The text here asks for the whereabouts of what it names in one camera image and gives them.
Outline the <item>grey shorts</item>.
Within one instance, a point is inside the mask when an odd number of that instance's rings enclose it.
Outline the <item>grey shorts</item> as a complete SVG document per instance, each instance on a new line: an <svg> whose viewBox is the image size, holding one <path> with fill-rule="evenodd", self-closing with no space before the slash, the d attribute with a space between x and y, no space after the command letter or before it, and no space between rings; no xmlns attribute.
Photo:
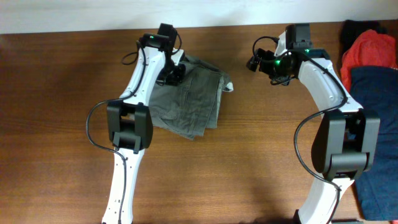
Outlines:
<svg viewBox="0 0 398 224"><path fill-rule="evenodd" d="M152 124L187 139L203 136L206 129L217 128L221 96L232 92L228 73L187 55L183 82L177 86L156 85L149 102Z"/></svg>

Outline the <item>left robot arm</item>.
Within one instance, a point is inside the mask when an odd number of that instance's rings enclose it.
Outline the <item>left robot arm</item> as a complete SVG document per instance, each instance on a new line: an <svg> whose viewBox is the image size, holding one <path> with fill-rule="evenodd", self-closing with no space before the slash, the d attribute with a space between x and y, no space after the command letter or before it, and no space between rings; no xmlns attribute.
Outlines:
<svg viewBox="0 0 398 224"><path fill-rule="evenodd" d="M114 170L102 223L132 223L137 175L153 137L149 102L156 85L179 84L185 67L179 34L145 34L137 42L136 67L126 89L106 107Z"/></svg>

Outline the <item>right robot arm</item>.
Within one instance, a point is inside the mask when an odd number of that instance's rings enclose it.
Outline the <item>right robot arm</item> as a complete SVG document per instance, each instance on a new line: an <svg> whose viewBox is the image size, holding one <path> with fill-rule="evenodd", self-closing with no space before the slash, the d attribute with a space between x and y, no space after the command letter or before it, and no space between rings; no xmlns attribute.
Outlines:
<svg viewBox="0 0 398 224"><path fill-rule="evenodd" d="M310 92L318 111L295 130L297 156L298 136L304 124L317 116L322 121L311 149L313 168L299 158L314 181L304 204L295 211L293 222L332 223L343 194L373 165L379 116L351 97L323 49L286 50L281 54L257 49L247 67L269 75L273 85L298 79Z"/></svg>

